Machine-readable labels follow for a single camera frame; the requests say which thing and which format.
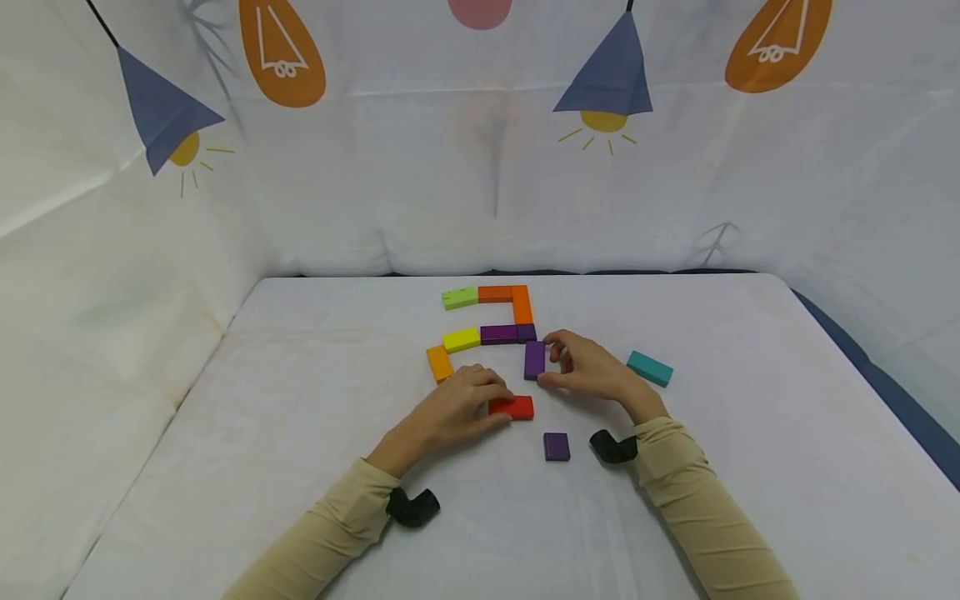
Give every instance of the yellow light bulb drawing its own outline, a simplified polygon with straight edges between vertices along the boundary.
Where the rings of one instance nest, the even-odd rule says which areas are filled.
[[[584,125],[598,133],[616,133],[627,125],[627,115],[613,114],[612,112],[603,112],[602,110],[581,110],[580,120],[583,121]],[[558,141],[564,141],[583,130],[584,128],[574,130],[561,137]],[[622,133],[620,137],[632,144],[636,144],[636,140],[629,135]],[[591,135],[581,150],[586,150],[589,145],[593,143],[594,139],[596,139],[596,135]],[[610,151],[610,156],[613,156],[613,141],[611,139],[607,140],[607,149]]]
[[[205,148],[208,152],[221,152],[227,154],[234,154],[233,150],[228,150],[227,148]],[[200,132],[193,132],[187,135],[177,149],[170,155],[168,160],[178,167],[187,167],[189,166],[200,153]],[[202,160],[198,162],[205,168],[207,171],[213,171],[213,167],[206,164]],[[197,183],[197,172],[193,169],[190,169],[190,175],[193,176],[193,186],[195,189],[200,189],[200,185]],[[180,172],[180,197],[183,198],[183,184],[186,181],[186,171]]]

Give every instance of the beige sleeve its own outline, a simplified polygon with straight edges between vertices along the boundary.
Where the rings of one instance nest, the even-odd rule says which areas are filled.
[[[793,600],[797,591],[773,550],[680,423],[635,428],[636,474],[690,560],[710,600]]]
[[[247,568],[224,600],[314,600],[380,539],[390,492],[399,485],[362,459],[353,463],[323,500]]]

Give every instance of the wooden block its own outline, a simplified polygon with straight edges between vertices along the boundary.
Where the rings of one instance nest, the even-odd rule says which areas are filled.
[[[440,299],[444,301],[444,310],[463,308],[477,303],[477,289],[475,287],[465,287],[459,290],[450,290],[440,294]]]
[[[514,286],[514,324],[531,324],[534,313],[530,308],[530,293],[525,285]]]
[[[543,342],[527,342],[523,361],[523,378],[537,381],[537,375],[546,371],[546,346]]]
[[[516,344],[516,325],[483,325],[480,327],[480,344]]]
[[[543,434],[543,456],[547,461],[566,462],[570,460],[570,443],[565,433]]]
[[[454,331],[444,336],[444,348],[447,354],[480,346],[480,331],[476,327]]]
[[[453,365],[450,364],[450,357],[443,346],[430,348],[426,352],[426,359],[430,363],[430,371],[433,372],[437,385],[444,383],[453,374]]]
[[[487,404],[488,414],[507,413],[514,420],[534,419],[534,399],[532,396],[514,396],[511,402],[506,398],[493,399]]]
[[[516,342],[526,344],[537,340],[537,328],[534,324],[520,324],[516,326]]]
[[[512,302],[514,301],[514,287],[512,285],[481,285],[477,288],[480,303]]]
[[[639,376],[647,381],[656,383],[662,388],[665,388],[666,385],[670,383],[670,377],[673,376],[673,368],[667,367],[662,362],[656,361],[636,350],[630,353],[627,366]]]

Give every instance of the orange block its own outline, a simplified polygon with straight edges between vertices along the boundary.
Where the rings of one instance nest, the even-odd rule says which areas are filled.
[[[433,372],[437,385],[444,383],[453,374],[453,365],[450,364],[450,357],[447,356],[443,345],[429,349],[426,352],[426,359],[430,362],[430,371]]]
[[[481,303],[512,302],[514,287],[512,285],[480,285],[477,286],[477,295]]]
[[[514,286],[514,324],[533,324],[534,313],[530,309],[530,293],[525,285]]]
[[[487,411],[489,415],[507,413],[514,420],[533,420],[534,399],[532,396],[514,396],[511,402],[506,398],[496,398],[488,402]]]

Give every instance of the red block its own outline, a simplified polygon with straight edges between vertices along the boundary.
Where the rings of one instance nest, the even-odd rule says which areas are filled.
[[[506,398],[497,398],[490,401],[490,412],[507,413],[514,420],[534,419],[534,399],[531,396],[516,396],[511,402]]]

